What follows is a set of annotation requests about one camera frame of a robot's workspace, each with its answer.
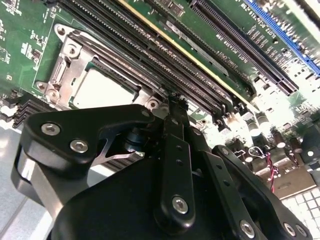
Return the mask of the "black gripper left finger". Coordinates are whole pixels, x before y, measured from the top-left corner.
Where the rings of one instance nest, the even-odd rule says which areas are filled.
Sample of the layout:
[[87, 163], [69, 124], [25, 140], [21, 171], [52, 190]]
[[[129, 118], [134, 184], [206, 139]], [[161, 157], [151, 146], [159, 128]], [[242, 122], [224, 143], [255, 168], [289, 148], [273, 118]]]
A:
[[144, 158], [137, 162], [157, 161], [154, 219], [166, 234], [187, 232], [195, 222], [196, 211], [190, 146], [184, 139], [186, 127], [179, 101], [169, 98], [169, 114], [164, 119], [155, 118], [139, 104], [30, 116], [24, 124], [20, 149], [35, 162], [31, 185], [55, 221], [74, 196], [91, 187], [88, 172], [101, 142], [106, 141], [113, 155], [132, 148], [144, 152]]

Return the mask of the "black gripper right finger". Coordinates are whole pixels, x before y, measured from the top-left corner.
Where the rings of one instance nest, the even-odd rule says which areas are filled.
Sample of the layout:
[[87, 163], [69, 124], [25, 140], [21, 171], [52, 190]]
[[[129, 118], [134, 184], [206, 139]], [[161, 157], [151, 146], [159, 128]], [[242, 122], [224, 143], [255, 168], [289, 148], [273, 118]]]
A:
[[209, 206], [226, 240], [311, 240], [307, 227], [225, 146], [210, 149], [192, 127], [188, 103], [179, 113], [191, 147], [191, 165], [200, 169], [209, 188]]

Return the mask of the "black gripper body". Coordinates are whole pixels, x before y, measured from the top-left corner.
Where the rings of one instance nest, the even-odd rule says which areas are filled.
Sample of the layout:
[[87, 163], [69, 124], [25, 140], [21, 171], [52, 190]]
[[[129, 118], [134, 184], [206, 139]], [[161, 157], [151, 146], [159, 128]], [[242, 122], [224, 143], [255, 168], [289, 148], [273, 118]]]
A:
[[[170, 240], [154, 217], [158, 172], [140, 160], [74, 196], [60, 211], [53, 240]], [[176, 240], [230, 240], [221, 205], [203, 177], [192, 175], [195, 223]]]

